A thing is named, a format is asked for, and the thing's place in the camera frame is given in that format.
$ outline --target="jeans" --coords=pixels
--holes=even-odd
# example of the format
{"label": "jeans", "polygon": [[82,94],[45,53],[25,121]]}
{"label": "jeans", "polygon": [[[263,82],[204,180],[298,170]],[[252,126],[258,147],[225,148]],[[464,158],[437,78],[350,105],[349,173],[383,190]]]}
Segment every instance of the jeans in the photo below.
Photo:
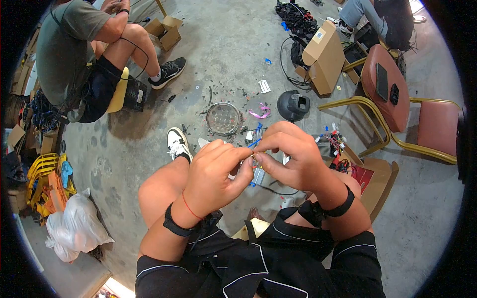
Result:
{"label": "jeans", "polygon": [[371,4],[369,0],[348,0],[346,5],[339,13],[340,19],[342,19],[346,25],[354,29],[358,25],[363,15],[366,16],[368,21],[371,23],[371,26],[378,33],[379,37],[385,41],[388,31],[387,23],[384,19],[381,19],[378,16],[373,4]]}

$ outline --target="red string bracelet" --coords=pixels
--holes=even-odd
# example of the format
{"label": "red string bracelet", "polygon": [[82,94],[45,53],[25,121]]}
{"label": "red string bracelet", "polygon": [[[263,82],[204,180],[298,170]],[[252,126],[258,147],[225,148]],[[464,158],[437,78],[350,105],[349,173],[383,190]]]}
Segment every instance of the red string bracelet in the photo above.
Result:
{"label": "red string bracelet", "polygon": [[197,215],[195,215],[194,212],[192,212],[192,210],[190,210],[189,205],[187,205],[186,199],[184,198],[184,191],[182,191],[182,199],[184,200],[184,204],[186,204],[187,209],[189,209],[190,213],[192,213],[193,216],[197,217],[198,219],[203,219],[203,218],[198,217]]}

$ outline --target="white plastic bag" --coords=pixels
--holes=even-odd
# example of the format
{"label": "white plastic bag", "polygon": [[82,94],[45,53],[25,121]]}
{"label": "white plastic bag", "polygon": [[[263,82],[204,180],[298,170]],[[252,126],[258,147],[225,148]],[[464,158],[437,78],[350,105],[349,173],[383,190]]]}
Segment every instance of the white plastic bag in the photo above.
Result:
{"label": "white plastic bag", "polygon": [[73,195],[63,212],[51,214],[46,221],[50,237],[45,244],[53,248],[63,262],[73,261],[80,252],[87,253],[98,245],[114,242],[98,220],[89,196],[89,188]]}

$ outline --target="fingernail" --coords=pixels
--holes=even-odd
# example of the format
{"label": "fingernail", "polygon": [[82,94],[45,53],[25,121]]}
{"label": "fingernail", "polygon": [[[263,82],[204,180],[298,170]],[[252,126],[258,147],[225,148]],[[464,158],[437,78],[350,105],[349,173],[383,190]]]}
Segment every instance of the fingernail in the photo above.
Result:
{"label": "fingernail", "polygon": [[262,162],[262,157],[260,156],[260,154],[254,154],[253,157],[255,158],[255,160],[256,160],[258,163],[261,163],[261,162]]}

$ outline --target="pink ribbon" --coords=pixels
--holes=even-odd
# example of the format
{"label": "pink ribbon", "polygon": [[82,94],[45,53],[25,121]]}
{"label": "pink ribbon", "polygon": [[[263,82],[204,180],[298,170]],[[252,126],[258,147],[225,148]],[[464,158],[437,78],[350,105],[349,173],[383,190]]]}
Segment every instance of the pink ribbon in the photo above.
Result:
{"label": "pink ribbon", "polygon": [[263,116],[257,115],[257,114],[255,114],[255,113],[253,112],[252,109],[249,110],[249,113],[252,114],[252,115],[254,115],[255,117],[257,117],[257,118],[259,118],[259,119],[264,119],[264,118],[268,117],[268,115],[270,115],[271,109],[270,109],[269,107],[265,106],[265,105],[262,104],[262,103],[259,103],[259,104],[261,104],[260,109],[261,109],[262,111],[268,110],[268,112],[267,112],[266,114],[264,114]]}

